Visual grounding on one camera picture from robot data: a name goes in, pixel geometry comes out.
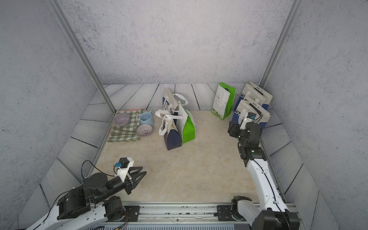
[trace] black cable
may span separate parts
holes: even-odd
[[[101,170],[99,170],[98,168],[96,168],[96,166],[94,165],[94,164],[92,164],[92,162],[90,161],[90,160],[85,160],[85,161],[83,161],[83,163],[82,163],[82,166],[81,166],[81,175],[82,175],[82,179],[84,179],[84,177],[83,177],[83,165],[84,165],[84,163],[85,162],[89,162],[89,163],[91,163],[91,165],[93,166],[93,167],[95,167],[95,169],[97,169],[98,171],[100,171],[101,173],[103,173],[103,174],[105,174],[105,175],[108,175],[108,176],[111,176],[111,177],[114,177],[113,175],[109,175],[109,174],[107,174],[107,173],[104,173],[103,171],[101,171]]]
[[[41,226],[41,224],[37,225],[37,227],[35,227],[33,230],[35,230],[36,228],[38,228],[39,226]]]
[[[272,190],[272,193],[273,193],[273,198],[275,199],[275,205],[279,208],[279,210],[280,210],[280,212],[281,212],[281,215],[284,217],[284,219],[286,220],[286,223],[287,223],[287,226],[289,227],[289,230],[290,230],[290,225],[289,225],[289,221],[287,221],[287,219],[286,219],[286,216],[284,215],[284,213],[281,211],[281,208],[277,205],[277,203],[276,203],[276,196],[275,196],[275,192],[273,191],[273,188],[272,188],[272,185],[271,185],[271,182],[270,182],[270,180],[268,179],[268,177],[266,176],[266,174],[265,174],[265,171],[263,171],[263,168],[258,164],[258,162],[257,161],[254,161],[255,163],[257,163],[257,165],[259,166],[259,168],[262,170],[262,172],[263,172],[263,175],[265,175],[265,177],[266,177],[266,179],[267,179],[267,181],[268,181],[268,183],[269,183],[269,185],[270,185],[270,187],[271,187],[271,190]]]
[[[123,227],[124,225],[127,225],[128,224],[128,215],[127,214],[125,214],[125,222],[122,224],[122,225],[120,225],[119,227],[117,227],[117,228],[114,228],[115,230],[117,229],[117,230],[119,230],[119,228],[121,228],[121,227]]]
[[[57,199],[62,195],[62,194],[64,194],[64,193],[67,193],[67,192],[70,192],[71,190],[69,190],[69,191],[66,191],[66,192],[63,192],[63,193],[61,193],[59,196],[57,196],[56,197],[56,199],[55,199],[55,201],[52,203],[52,205],[50,206],[50,211],[49,211],[49,213],[47,214],[47,216],[46,216],[46,218],[42,221],[42,222],[45,222],[45,220],[47,219],[47,217],[49,217],[49,215],[50,215],[50,212],[51,212],[51,209],[52,209],[52,207],[54,206],[54,204],[55,204],[55,202],[57,201]]]
[[[256,123],[256,120],[260,119],[261,117],[263,117],[263,114],[261,114],[258,118],[254,119],[252,122]]]
[[[214,213],[214,216],[219,216],[221,215],[223,212],[225,212],[226,210],[228,210],[231,207],[231,205],[229,205],[229,207],[227,207],[224,211],[220,212],[220,213]]]

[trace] purple bowl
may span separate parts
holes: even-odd
[[[119,113],[114,117],[114,124],[117,126],[124,126],[129,123],[129,115],[127,113]]]

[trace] shopping bag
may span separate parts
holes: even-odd
[[[259,119],[256,119],[256,123],[259,124],[262,129],[266,126],[271,116],[271,114],[262,106],[253,101],[249,96],[245,96],[244,100],[240,100],[238,106],[235,108],[235,112],[231,121],[241,124],[247,112],[255,113],[257,118],[260,117]]]
[[[181,94],[179,93],[172,93],[171,90],[169,88],[166,88],[165,93],[162,97],[162,107],[163,110],[168,110],[170,111],[171,115],[175,115],[177,116],[177,111],[179,104],[183,105],[187,105],[188,104],[188,100]]]
[[[181,146],[181,137],[174,123],[174,119],[182,120],[182,116],[171,115],[168,110],[157,110],[155,115],[162,118],[161,126],[159,128],[159,135],[163,136],[166,148],[168,150]]]
[[[192,114],[187,111],[181,104],[179,104],[178,115],[183,117],[183,119],[177,120],[176,127],[184,144],[195,139],[195,122]]]
[[[240,100],[243,100],[245,96],[249,96],[253,101],[262,106],[264,109],[268,108],[268,105],[273,98],[270,93],[250,81],[249,83],[246,83],[243,91],[241,92],[240,97],[235,105],[234,111],[236,110],[236,107],[238,107]]]
[[[212,106],[212,113],[221,120],[225,119],[231,113],[235,96],[235,88],[220,83],[217,86],[215,100]]]

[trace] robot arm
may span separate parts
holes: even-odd
[[[255,207],[250,198],[236,196],[231,201],[231,214],[235,220],[244,218],[252,230],[298,230],[300,220],[296,213],[289,212],[277,192],[267,157],[259,147],[262,131],[260,125],[253,122],[256,120],[254,116],[250,112],[245,114],[240,125],[230,122],[228,133],[239,141],[240,158],[252,176],[260,208]]]
[[[120,158],[116,163],[117,176],[111,180],[104,173],[83,179],[81,186],[60,198],[48,214],[27,230],[82,230],[100,222],[122,220],[125,210],[121,199],[112,195],[123,189],[131,194],[147,174],[141,172],[143,167],[132,167],[133,163],[131,158]],[[91,210],[91,204],[102,201],[103,205]]]

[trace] gray wooden wall panel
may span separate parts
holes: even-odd
[[[70,136],[99,147],[108,126],[108,122],[79,120]]]
[[[62,192],[78,187],[80,184],[77,178],[58,159],[52,164],[41,182],[50,206]]]
[[[32,196],[19,214],[19,228],[26,229],[37,220],[42,218],[48,211],[50,206],[41,190],[40,185],[37,185]]]
[[[291,141],[282,124],[263,129],[261,140],[265,147],[265,151],[269,155],[281,149]]]
[[[290,203],[295,203],[306,230],[310,230],[316,208],[318,187],[303,165],[290,188],[285,193]]]
[[[211,87],[205,83],[192,84],[199,109],[212,110],[215,93]]]
[[[226,83],[227,85],[235,88],[235,93],[240,96],[245,87],[245,83]]]
[[[57,158],[72,172],[74,175],[82,181],[81,166],[83,161],[93,159],[97,153],[97,148],[73,138],[69,138],[67,143],[60,151]],[[83,166],[83,175],[87,175],[88,169],[91,167],[89,162],[86,162]]]
[[[114,93],[116,93],[119,89],[121,89],[124,86],[125,85],[107,85],[104,88],[107,95],[112,96]],[[95,93],[89,104],[99,104],[99,103],[106,103],[106,101],[102,97],[100,91],[97,90],[97,92]]]
[[[273,109],[268,109],[267,111],[271,114],[271,117],[268,120],[265,128],[281,124],[279,116],[277,116],[276,112]]]
[[[217,87],[219,86],[219,83],[208,83],[208,86],[212,89],[212,91],[216,94]]]
[[[318,194],[316,211],[314,213],[312,230],[339,230],[339,226],[331,210],[327,206],[322,193]]]
[[[121,110],[123,105],[139,90],[142,84],[126,85],[110,97],[111,102],[117,110]]]
[[[158,86],[159,84],[144,84],[121,109],[147,109]]]
[[[199,109],[197,99],[195,98],[193,87],[191,84],[175,84],[175,93],[180,93],[188,100],[188,104],[184,106],[186,109]]]
[[[148,110],[152,109],[162,109],[163,108],[163,102],[162,97],[165,93],[166,88],[169,88],[171,92],[175,92],[175,84],[159,84],[155,94],[153,95],[153,98],[148,106]]]
[[[305,227],[302,221],[300,222],[299,230],[305,230]]]
[[[82,120],[110,122],[113,112],[106,103],[89,105],[83,113]]]
[[[278,180],[284,191],[290,186],[303,162],[291,142],[270,156]]]

